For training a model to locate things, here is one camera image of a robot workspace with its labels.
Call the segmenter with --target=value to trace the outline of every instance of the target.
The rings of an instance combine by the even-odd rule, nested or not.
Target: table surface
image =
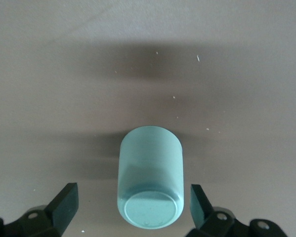
[[[154,231],[117,209],[120,143],[142,125],[183,145],[185,208]],[[0,217],[68,182],[65,237],[183,237],[191,184],[296,236],[296,0],[0,0]]]

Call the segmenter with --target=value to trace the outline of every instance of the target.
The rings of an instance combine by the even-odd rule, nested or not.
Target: cup
[[[143,126],[120,148],[118,210],[130,224],[159,229],[176,221],[184,207],[182,145],[170,131]]]

